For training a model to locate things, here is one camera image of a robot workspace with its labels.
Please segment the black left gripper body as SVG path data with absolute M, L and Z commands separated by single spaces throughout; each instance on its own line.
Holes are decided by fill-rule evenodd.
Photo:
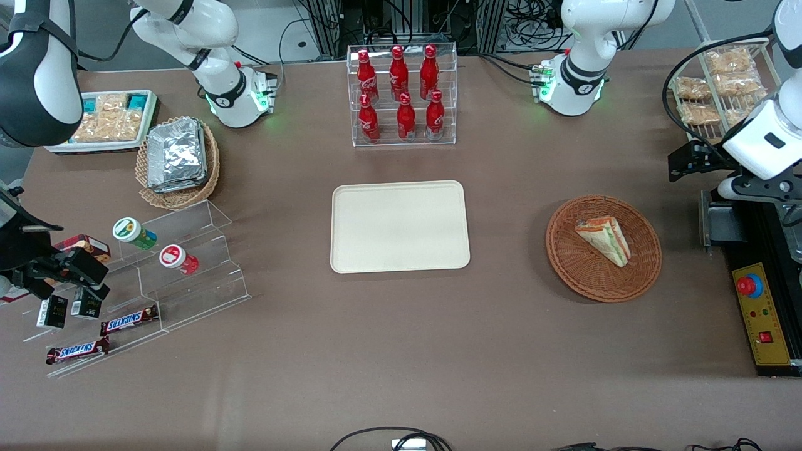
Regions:
M 697 143 L 697 172 L 714 172 L 719 170 L 735 171 L 738 163 L 728 157 L 721 145 L 704 145 Z

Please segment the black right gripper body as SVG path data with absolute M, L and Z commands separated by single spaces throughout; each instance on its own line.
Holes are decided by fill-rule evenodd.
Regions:
M 2 276 L 42 300 L 55 290 L 45 279 L 55 279 L 62 271 L 60 252 L 52 246 L 52 231 L 62 231 L 62 226 L 12 209 L 2 211 Z

